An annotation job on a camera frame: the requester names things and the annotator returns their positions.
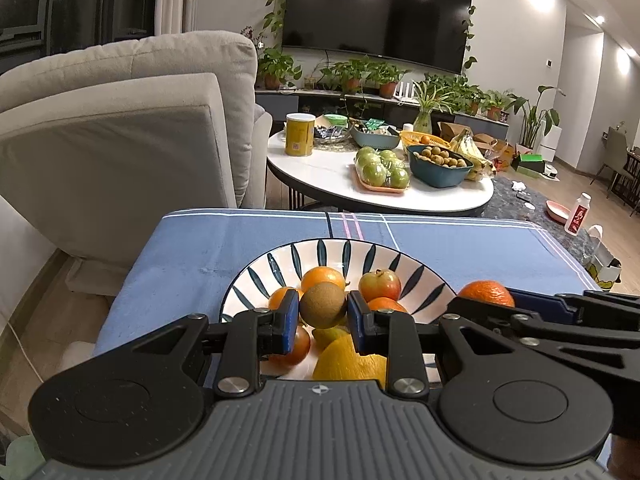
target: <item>white bottle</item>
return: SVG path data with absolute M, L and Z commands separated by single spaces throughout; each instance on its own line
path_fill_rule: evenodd
M 591 197 L 586 193 L 583 193 L 580 198 L 575 201 L 575 205 L 569 213 L 569 219 L 566 221 L 566 224 L 564 224 L 564 230 L 572 236 L 578 234 L 580 226 L 584 222 L 584 219 L 587 218 L 590 203 Z

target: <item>striped plate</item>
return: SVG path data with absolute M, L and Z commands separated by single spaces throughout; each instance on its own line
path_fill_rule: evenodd
M 300 286 L 304 273 L 317 266 L 340 270 L 350 283 L 347 290 L 357 290 L 361 276 L 370 270 L 393 270 L 402 283 L 399 303 L 420 323 L 428 323 L 446 311 L 455 296 L 429 267 L 395 249 L 360 240 L 316 238 L 278 247 L 252 261 L 229 286 L 222 301 L 220 321 L 229 322 L 236 313 L 248 308 L 267 306 L 274 291 L 281 286 Z M 312 346 L 307 358 L 293 370 L 287 370 L 284 377 L 310 378 L 317 358 Z M 270 363 L 263 363 L 261 371 L 269 375 L 285 372 Z

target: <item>coffee table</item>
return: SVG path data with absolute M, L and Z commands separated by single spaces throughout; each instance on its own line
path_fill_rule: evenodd
M 289 208 L 309 209 L 291 190 L 323 205 L 351 212 L 425 214 L 435 216 L 478 216 L 494 194 L 491 179 L 465 180 L 460 186 L 436 189 L 411 176 L 403 194 L 365 190 L 353 179 L 353 152 L 330 152 L 314 148 L 309 156 L 289 156 L 284 152 L 284 133 L 269 139 L 267 165 L 271 173 L 289 187 Z M 402 154 L 401 148 L 396 153 Z

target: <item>banana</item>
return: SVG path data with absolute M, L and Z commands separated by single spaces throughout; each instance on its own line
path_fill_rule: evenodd
M 474 167 L 469 174 L 465 177 L 467 180 L 478 181 L 481 180 L 482 177 L 494 177 L 495 176 L 495 167 L 494 165 L 486 160 L 476 143 L 474 142 L 471 130 L 465 130 L 459 135 L 456 135 L 450 141 L 451 151 L 459 153 L 460 155 L 468 158 Z

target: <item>pink plate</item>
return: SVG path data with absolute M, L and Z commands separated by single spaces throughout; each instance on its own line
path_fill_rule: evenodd
M 553 220 L 559 224 L 566 224 L 570 211 L 558 202 L 546 201 L 546 212 Z

